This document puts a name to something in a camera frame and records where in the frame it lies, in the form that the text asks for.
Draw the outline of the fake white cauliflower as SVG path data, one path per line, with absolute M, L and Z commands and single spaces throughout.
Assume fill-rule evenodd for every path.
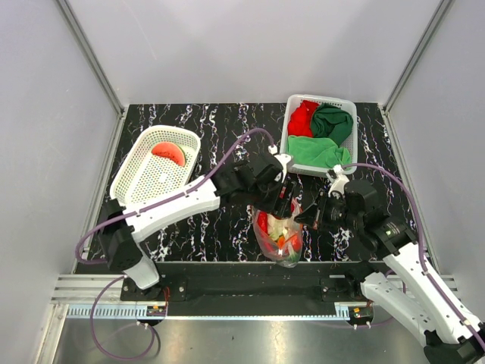
M 295 234 L 296 229 L 292 226 L 290 220 L 268 220 L 268 235 L 279 249 L 282 249 L 286 241 Z

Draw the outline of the clear zip top bag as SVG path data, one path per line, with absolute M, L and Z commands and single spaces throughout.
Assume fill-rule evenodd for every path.
M 252 207 L 252 227 L 262 254 L 284 268 L 295 267 L 302 255 L 302 225 L 294 221 L 301 212 L 292 199 L 291 217 L 278 219 Z

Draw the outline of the fake watermelon slice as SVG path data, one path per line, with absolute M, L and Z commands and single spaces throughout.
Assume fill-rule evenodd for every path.
M 170 159 L 176 165 L 184 167 L 186 165 L 186 156 L 184 151 L 175 143 L 160 142 L 152 148 L 152 154 L 161 158 Z

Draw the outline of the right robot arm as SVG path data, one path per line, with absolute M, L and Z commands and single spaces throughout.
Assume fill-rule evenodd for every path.
M 423 261 L 408 225 L 385 213 L 377 191 L 366 180 L 351 180 L 322 192 L 296 221 L 316 231 L 337 226 L 351 230 L 375 253 L 410 295 L 394 287 L 369 262 L 346 272 L 344 291 L 387 311 L 423 347 L 430 363 L 476 363 L 484 358 L 484 323 L 472 314 Z

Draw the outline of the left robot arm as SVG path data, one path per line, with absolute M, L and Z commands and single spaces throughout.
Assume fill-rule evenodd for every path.
M 96 235 L 108 268 L 131 279 L 144 298 L 156 300 L 164 282 L 141 242 L 171 224 L 221 206 L 252 206 L 277 218 L 289 218 L 295 189 L 287 176 L 292 163 L 290 155 L 269 152 L 225 163 L 153 203 L 141 202 L 133 212 L 113 199 Z

